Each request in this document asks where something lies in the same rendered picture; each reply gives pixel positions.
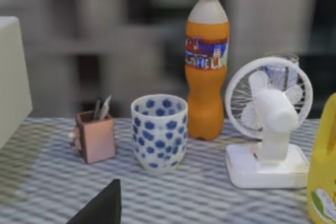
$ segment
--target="yellow detergent bottle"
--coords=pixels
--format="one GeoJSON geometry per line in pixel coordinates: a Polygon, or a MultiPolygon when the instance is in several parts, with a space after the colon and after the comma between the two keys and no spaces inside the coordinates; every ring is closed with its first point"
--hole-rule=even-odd
{"type": "Polygon", "coordinates": [[[336,223],[336,93],[324,106],[310,158],[307,204],[317,224],[336,223]]]}

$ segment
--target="desk fan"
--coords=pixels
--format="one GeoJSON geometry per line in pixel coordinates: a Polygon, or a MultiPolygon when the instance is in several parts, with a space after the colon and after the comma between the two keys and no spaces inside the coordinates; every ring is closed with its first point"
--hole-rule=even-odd
{"type": "Polygon", "coordinates": [[[243,135],[262,139],[226,147],[225,161],[239,188],[301,188],[309,162],[290,133],[307,117],[312,86],[294,63],[278,57],[254,60],[231,79],[225,95],[227,115],[243,135]]]}

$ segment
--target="fan base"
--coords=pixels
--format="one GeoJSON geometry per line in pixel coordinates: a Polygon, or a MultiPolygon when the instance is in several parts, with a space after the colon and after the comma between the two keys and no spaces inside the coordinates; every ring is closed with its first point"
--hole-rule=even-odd
{"type": "Polygon", "coordinates": [[[284,161],[262,164],[253,154],[254,144],[226,147],[225,162],[232,184],[238,188],[303,188],[307,185],[309,162],[294,144],[284,161]]]}

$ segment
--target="table surface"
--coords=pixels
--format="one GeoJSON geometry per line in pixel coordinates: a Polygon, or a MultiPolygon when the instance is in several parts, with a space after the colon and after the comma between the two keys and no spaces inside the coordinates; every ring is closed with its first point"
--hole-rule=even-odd
{"type": "MultiPolygon", "coordinates": [[[[226,121],[214,141],[189,140],[177,170],[153,176],[131,147],[131,120],[115,119],[117,155],[87,165],[69,147],[71,119],[27,119],[0,150],[0,223],[64,224],[113,179],[121,179],[121,223],[311,223],[305,189],[235,188],[224,163],[246,143],[226,121]]],[[[292,133],[309,158],[318,120],[292,133]]]]}

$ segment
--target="pen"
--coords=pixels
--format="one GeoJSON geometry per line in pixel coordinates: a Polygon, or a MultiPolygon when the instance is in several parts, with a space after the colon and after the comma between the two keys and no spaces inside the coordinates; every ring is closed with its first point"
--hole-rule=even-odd
{"type": "Polygon", "coordinates": [[[107,116],[107,113],[109,112],[109,109],[110,109],[110,106],[109,106],[110,100],[111,100],[111,96],[107,97],[107,99],[105,100],[103,107],[101,108],[101,111],[100,111],[99,120],[103,120],[107,116]]]}
{"type": "Polygon", "coordinates": [[[97,98],[95,112],[93,113],[93,120],[97,120],[99,118],[99,108],[100,108],[101,98],[97,98]]]}

